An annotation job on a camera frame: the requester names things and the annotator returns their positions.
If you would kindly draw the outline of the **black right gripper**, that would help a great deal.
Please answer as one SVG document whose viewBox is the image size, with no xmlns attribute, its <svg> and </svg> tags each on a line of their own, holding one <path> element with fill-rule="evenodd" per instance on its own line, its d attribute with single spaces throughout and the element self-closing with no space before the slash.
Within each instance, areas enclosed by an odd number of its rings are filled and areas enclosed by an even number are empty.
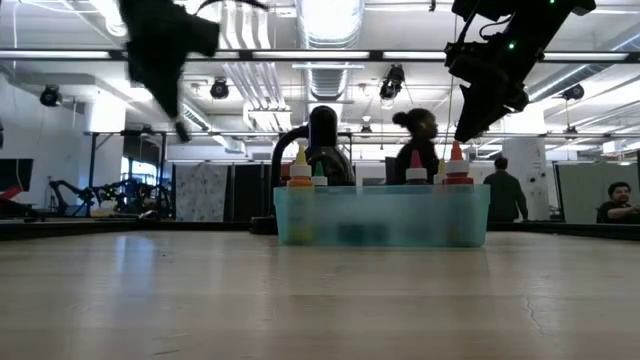
<svg viewBox="0 0 640 360">
<path fill-rule="evenodd" d="M 461 85 L 463 106 L 454 138 L 467 142 L 489 130 L 512 111 L 529 104 L 524 80 L 544 58 L 545 44 L 535 37 L 516 37 L 508 31 L 489 35 L 482 42 L 450 42 L 445 46 L 445 66 Z M 495 95 L 495 103 L 490 95 Z"/>
</svg>

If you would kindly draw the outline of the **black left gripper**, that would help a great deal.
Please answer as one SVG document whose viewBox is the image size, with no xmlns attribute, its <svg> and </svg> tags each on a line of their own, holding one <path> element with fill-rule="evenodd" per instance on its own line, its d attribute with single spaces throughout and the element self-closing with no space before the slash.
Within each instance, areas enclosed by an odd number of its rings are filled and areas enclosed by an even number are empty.
<svg viewBox="0 0 640 360">
<path fill-rule="evenodd" d="M 191 135 L 179 113 L 177 81 L 190 53 L 212 56 L 219 46 L 221 25 L 190 14 L 172 0 L 118 0 L 126 43 L 129 75 L 144 84 L 172 121 L 181 143 Z"/>
</svg>

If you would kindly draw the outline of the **large red food coloring bottle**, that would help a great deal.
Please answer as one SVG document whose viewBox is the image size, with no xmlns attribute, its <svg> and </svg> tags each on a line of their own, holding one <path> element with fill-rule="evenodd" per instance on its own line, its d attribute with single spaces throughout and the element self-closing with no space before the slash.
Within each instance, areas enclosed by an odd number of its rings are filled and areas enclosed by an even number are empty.
<svg viewBox="0 0 640 360">
<path fill-rule="evenodd" d="M 412 151 L 410 165 L 405 171 L 405 182 L 409 185 L 428 184 L 428 171 L 423 167 L 417 150 Z"/>
</svg>

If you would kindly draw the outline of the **white pillar cabinet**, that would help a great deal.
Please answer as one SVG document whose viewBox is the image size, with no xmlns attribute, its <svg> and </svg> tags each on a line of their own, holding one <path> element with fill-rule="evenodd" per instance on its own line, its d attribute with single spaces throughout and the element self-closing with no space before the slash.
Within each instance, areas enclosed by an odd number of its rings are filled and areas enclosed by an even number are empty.
<svg viewBox="0 0 640 360">
<path fill-rule="evenodd" d="M 517 178 L 524 193 L 528 219 L 544 221 L 549 214 L 549 187 L 545 143 L 542 138 L 507 138 L 502 154 L 508 172 Z"/>
</svg>

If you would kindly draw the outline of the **person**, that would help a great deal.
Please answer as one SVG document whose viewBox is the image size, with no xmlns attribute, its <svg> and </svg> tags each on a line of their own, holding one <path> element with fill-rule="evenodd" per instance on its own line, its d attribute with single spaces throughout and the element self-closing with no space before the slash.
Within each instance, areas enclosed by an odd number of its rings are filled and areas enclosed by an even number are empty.
<svg viewBox="0 0 640 360">
<path fill-rule="evenodd" d="M 392 121 L 409 132 L 410 140 L 400 149 L 394 160 L 389 184 L 404 185 L 413 182 L 413 179 L 408 180 L 406 175 L 407 170 L 412 168 L 414 154 L 418 155 L 420 167 L 426 174 L 424 182 L 432 184 L 439 165 L 433 143 L 438 135 L 435 115 L 425 108 L 413 108 L 408 112 L 394 114 Z"/>
<path fill-rule="evenodd" d="M 631 188 L 628 183 L 612 183 L 607 193 L 609 200 L 597 209 L 598 223 L 640 225 L 640 205 L 629 202 Z"/>
<path fill-rule="evenodd" d="M 495 171 L 488 175 L 484 185 L 490 187 L 489 222 L 512 223 L 528 220 L 526 197 L 519 180 L 507 172 L 508 159 L 494 161 Z"/>
</svg>

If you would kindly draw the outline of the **speckled grey panel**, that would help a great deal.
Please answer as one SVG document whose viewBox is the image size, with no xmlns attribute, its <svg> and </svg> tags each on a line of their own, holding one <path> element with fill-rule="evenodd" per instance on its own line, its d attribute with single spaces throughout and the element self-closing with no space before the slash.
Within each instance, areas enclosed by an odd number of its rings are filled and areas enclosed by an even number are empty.
<svg viewBox="0 0 640 360">
<path fill-rule="evenodd" d="M 175 168 L 175 211 L 179 222 L 223 222 L 228 167 L 210 163 Z"/>
</svg>

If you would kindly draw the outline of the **black partition panel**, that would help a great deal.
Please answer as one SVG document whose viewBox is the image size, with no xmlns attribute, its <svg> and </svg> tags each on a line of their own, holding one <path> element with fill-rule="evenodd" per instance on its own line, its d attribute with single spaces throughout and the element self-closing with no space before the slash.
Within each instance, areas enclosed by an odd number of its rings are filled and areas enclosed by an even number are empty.
<svg viewBox="0 0 640 360">
<path fill-rule="evenodd" d="M 270 166 L 264 163 L 235 167 L 233 217 L 236 221 L 250 221 L 268 214 L 270 172 Z"/>
</svg>

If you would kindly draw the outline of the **green partition screen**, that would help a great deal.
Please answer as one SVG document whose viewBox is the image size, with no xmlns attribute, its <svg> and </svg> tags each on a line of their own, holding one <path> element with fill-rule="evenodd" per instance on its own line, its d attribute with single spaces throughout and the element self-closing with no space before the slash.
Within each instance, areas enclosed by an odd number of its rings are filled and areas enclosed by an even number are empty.
<svg viewBox="0 0 640 360">
<path fill-rule="evenodd" d="M 559 163 L 556 165 L 559 205 L 569 224 L 595 224 L 598 208 L 609 201 L 616 182 L 631 187 L 630 203 L 640 203 L 640 177 L 632 162 Z"/>
</svg>

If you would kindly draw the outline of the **black overhead light bar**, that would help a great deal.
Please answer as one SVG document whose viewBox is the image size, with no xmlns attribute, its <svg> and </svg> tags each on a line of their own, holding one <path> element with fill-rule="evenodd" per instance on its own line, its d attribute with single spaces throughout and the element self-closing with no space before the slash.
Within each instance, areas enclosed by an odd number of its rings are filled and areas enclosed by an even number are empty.
<svg viewBox="0 0 640 360">
<path fill-rule="evenodd" d="M 17 61 L 125 61 L 124 50 L 0 49 L 0 60 Z M 191 62 L 429 62 L 443 63 L 442 51 L 383 50 L 221 50 L 213 57 L 189 55 Z M 640 52 L 548 52 L 543 63 L 552 64 L 640 64 Z"/>
</svg>

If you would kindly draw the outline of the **translucent teal plastic bin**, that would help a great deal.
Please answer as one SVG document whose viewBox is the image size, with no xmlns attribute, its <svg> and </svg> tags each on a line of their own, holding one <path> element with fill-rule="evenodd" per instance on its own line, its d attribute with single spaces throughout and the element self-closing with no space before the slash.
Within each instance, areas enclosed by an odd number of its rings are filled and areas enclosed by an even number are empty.
<svg viewBox="0 0 640 360">
<path fill-rule="evenodd" d="M 286 245 L 470 247 L 484 245 L 486 185 L 279 187 L 278 238 Z"/>
</svg>

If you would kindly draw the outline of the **black gooseneck desk lamp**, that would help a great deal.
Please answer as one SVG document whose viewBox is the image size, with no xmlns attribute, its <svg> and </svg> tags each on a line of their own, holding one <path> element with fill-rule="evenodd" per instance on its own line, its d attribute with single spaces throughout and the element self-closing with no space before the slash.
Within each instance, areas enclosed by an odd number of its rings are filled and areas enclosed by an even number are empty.
<svg viewBox="0 0 640 360">
<path fill-rule="evenodd" d="M 308 146 L 303 151 L 306 161 L 312 170 L 317 165 L 323 167 L 330 187 L 355 185 L 354 168 L 338 149 L 337 114 L 329 106 L 321 105 L 311 111 L 306 125 L 285 133 L 276 143 L 271 161 L 270 195 L 273 195 L 275 188 L 285 186 L 293 178 L 292 175 L 282 178 L 282 161 L 285 148 L 298 139 L 308 140 Z"/>
</svg>

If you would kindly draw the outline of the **red bar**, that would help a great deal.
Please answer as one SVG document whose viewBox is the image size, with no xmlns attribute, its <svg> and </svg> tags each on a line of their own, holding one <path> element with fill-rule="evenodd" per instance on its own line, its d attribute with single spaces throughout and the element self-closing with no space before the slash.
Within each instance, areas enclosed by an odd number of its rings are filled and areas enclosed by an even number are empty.
<svg viewBox="0 0 640 360">
<path fill-rule="evenodd" d="M 19 185 L 11 186 L 4 192 L 0 192 L 0 206 L 17 205 L 14 198 L 20 195 L 23 189 Z"/>
</svg>

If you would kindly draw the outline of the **black wall screen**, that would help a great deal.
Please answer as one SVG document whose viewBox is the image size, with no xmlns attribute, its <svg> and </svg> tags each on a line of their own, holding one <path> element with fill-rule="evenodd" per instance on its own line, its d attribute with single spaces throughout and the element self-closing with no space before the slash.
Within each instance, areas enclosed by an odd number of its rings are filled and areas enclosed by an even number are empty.
<svg viewBox="0 0 640 360">
<path fill-rule="evenodd" d="M 18 187 L 24 192 L 30 190 L 33 159 L 0 159 L 0 192 Z"/>
</svg>

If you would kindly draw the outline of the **silver ventilation duct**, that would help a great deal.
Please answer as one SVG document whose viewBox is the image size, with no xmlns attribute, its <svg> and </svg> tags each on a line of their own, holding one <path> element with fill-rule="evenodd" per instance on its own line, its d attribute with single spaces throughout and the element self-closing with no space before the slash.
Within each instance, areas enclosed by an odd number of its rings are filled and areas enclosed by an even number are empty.
<svg viewBox="0 0 640 360">
<path fill-rule="evenodd" d="M 295 0 L 301 46 L 315 50 L 350 50 L 359 42 L 365 0 Z M 312 64 L 306 70 L 310 95 L 336 101 L 349 78 L 348 63 Z"/>
</svg>

